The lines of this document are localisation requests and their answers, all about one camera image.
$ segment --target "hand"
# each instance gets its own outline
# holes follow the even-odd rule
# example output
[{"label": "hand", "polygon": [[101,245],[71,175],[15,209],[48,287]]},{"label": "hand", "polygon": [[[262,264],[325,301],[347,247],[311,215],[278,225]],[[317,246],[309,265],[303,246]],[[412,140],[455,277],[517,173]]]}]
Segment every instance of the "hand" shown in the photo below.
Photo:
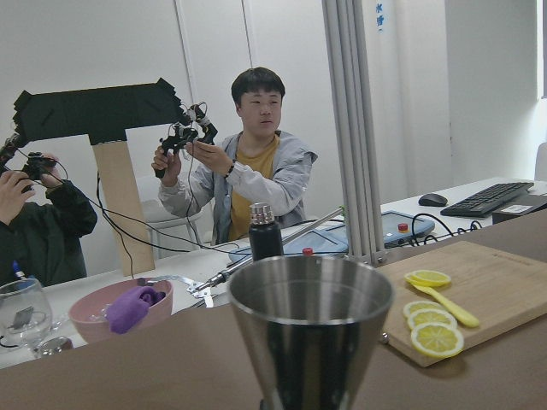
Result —
[{"label": "hand", "polygon": [[[59,161],[59,158],[47,152],[44,152],[42,156],[44,158]],[[40,174],[40,181],[42,181],[42,184],[46,188],[55,188],[56,186],[62,185],[61,174],[57,167],[44,167],[44,173]]]},{"label": "hand", "polygon": [[22,210],[25,201],[36,192],[22,192],[33,182],[28,175],[19,171],[5,171],[0,176],[0,221],[9,225]]},{"label": "hand", "polygon": [[165,155],[160,145],[154,153],[154,162],[151,165],[152,168],[157,170],[165,169],[165,174],[162,178],[162,184],[165,186],[174,186],[179,180],[180,170],[182,169],[179,153],[173,154],[168,152]]},{"label": "hand", "polygon": [[191,156],[214,173],[226,175],[233,164],[228,154],[217,145],[209,145],[208,143],[196,141],[194,143],[187,143],[185,149]]}]

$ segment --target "lemon slice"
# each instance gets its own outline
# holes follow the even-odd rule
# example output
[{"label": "lemon slice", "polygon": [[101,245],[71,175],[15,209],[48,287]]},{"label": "lemon slice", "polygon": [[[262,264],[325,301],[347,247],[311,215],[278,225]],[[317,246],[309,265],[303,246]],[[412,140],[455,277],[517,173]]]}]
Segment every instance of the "lemon slice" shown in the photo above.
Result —
[{"label": "lemon slice", "polygon": [[444,323],[456,328],[458,326],[456,318],[445,310],[439,309],[419,309],[413,312],[407,319],[407,325],[414,329],[422,323]]},{"label": "lemon slice", "polygon": [[444,323],[422,323],[410,332],[412,345],[420,353],[444,359],[463,350],[463,335]]},{"label": "lemon slice", "polygon": [[409,318],[409,316],[415,312],[418,309],[438,309],[438,310],[446,310],[443,305],[440,303],[436,303],[433,301],[414,301],[409,302],[403,307],[403,315],[405,318]]},{"label": "lemon slice", "polygon": [[407,273],[404,278],[423,286],[443,286],[452,280],[446,273],[425,270]]}]

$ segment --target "glass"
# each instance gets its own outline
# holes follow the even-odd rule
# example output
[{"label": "glass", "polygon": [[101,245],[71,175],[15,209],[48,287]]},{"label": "glass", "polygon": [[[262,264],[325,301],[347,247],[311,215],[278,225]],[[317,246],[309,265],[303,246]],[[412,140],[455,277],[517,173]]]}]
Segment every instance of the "glass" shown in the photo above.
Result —
[{"label": "glass", "polygon": [[393,301],[385,276],[347,259],[276,256],[237,270],[228,296],[261,409],[351,407]]},{"label": "glass", "polygon": [[0,333],[3,346],[27,346],[32,352],[50,332],[51,307],[37,279],[0,287]]}]

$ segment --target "white chair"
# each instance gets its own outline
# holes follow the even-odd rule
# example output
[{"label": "white chair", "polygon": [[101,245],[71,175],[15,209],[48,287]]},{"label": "white chair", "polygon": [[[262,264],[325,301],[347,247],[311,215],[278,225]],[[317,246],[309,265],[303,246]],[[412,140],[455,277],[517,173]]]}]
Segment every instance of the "white chair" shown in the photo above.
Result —
[{"label": "white chair", "polygon": [[547,181],[547,143],[541,143],[536,156],[536,181]]},{"label": "white chair", "polygon": [[[160,180],[154,175],[136,178],[138,195],[143,208],[144,220],[146,223],[157,230],[173,228],[175,226],[186,226],[188,237],[194,243],[193,248],[199,249],[202,245],[201,235],[196,226],[196,220],[202,217],[203,211],[188,218],[170,214],[165,210],[158,199]],[[149,229],[150,240],[153,244],[162,246],[162,234]],[[157,259],[162,258],[163,249],[154,248],[154,255]]]}]

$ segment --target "brown table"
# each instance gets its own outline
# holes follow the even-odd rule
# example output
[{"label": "brown table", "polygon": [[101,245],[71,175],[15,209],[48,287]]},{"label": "brown table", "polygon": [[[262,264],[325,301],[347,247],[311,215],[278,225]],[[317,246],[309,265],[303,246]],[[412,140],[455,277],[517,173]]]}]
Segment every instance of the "brown table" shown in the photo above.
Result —
[{"label": "brown table", "polygon": [[[393,250],[388,263],[463,239],[547,261],[547,210]],[[354,408],[545,409],[546,341],[542,316],[427,368],[378,345]],[[262,396],[229,306],[181,311],[158,326],[0,375],[2,409],[256,410]]]}]

